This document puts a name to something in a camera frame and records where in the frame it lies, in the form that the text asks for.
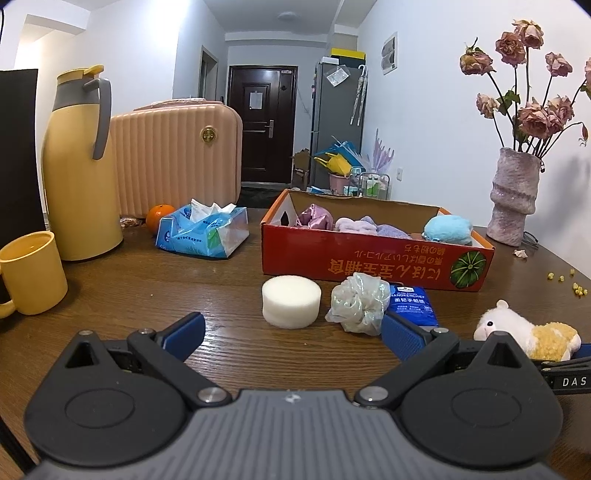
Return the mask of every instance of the ceiling light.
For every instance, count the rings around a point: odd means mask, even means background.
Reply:
[[[282,22],[293,22],[295,20],[299,20],[300,16],[295,12],[283,12],[277,15],[277,18]]]

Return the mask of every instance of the floor mat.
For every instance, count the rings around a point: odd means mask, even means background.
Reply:
[[[236,203],[239,207],[270,208],[281,194],[281,190],[255,189],[242,187]]]

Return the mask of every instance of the plastic bag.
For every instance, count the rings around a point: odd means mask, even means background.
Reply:
[[[160,219],[156,246],[162,250],[201,257],[228,258],[248,237],[245,207],[191,221],[191,205]]]
[[[376,336],[382,331],[384,311],[390,304],[390,284],[379,277],[354,273],[332,291],[328,322],[345,332]]]

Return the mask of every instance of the stuffed sheep toy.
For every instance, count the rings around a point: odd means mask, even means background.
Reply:
[[[570,360],[581,347],[577,331],[564,323],[533,325],[499,300],[496,308],[488,310],[478,322],[474,340],[486,340],[496,331],[508,332],[531,359],[560,362]]]

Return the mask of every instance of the framed picture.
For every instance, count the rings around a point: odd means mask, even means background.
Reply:
[[[398,32],[386,40],[382,48],[382,73],[386,75],[398,68]]]

